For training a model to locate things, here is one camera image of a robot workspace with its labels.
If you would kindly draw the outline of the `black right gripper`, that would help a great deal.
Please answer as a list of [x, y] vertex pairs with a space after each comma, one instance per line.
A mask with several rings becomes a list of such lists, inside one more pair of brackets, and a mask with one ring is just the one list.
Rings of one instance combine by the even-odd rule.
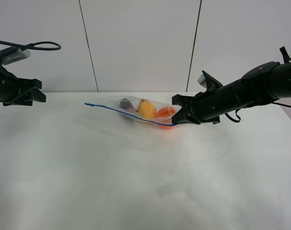
[[202, 71], [202, 74], [206, 77], [207, 88], [205, 92], [200, 92], [194, 97], [180, 94], [172, 97], [172, 105], [181, 107], [181, 109], [172, 116], [172, 123], [218, 124], [221, 115], [226, 115], [229, 120], [236, 122], [236, 119], [228, 115], [228, 112], [236, 109], [236, 105], [229, 105], [229, 102], [227, 102], [227, 99], [231, 96], [227, 90], [234, 86], [236, 81], [224, 86], [207, 72]]

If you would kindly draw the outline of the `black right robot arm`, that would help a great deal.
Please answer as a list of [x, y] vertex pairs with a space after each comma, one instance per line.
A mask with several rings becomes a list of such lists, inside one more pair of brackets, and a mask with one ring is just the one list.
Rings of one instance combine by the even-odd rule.
[[172, 104], [181, 107], [172, 117], [173, 124], [218, 124], [220, 116], [229, 112], [291, 98], [291, 62], [265, 63], [227, 85], [204, 71], [198, 82], [205, 92], [172, 97]]

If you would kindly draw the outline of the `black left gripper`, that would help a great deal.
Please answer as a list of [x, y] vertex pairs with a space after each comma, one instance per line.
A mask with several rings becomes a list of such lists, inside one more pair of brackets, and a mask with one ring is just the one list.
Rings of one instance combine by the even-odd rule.
[[17, 78], [0, 64], [0, 103], [3, 106], [32, 106], [33, 102], [45, 103], [46, 95], [40, 89], [40, 80]]

